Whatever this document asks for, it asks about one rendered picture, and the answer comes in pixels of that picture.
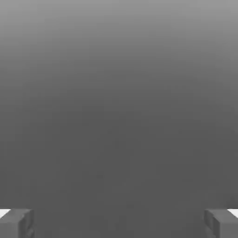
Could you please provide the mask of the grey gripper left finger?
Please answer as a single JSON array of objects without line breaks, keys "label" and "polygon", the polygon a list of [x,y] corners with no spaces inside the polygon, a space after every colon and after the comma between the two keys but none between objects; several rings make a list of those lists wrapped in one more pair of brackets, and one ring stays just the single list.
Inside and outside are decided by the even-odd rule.
[{"label": "grey gripper left finger", "polygon": [[34,238],[34,210],[10,209],[0,218],[0,238]]}]

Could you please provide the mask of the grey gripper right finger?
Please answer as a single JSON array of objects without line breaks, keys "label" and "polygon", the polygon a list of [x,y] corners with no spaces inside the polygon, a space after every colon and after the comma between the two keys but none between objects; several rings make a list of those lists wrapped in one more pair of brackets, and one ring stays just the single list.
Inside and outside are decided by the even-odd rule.
[{"label": "grey gripper right finger", "polygon": [[238,238],[238,209],[204,210],[206,238]]}]

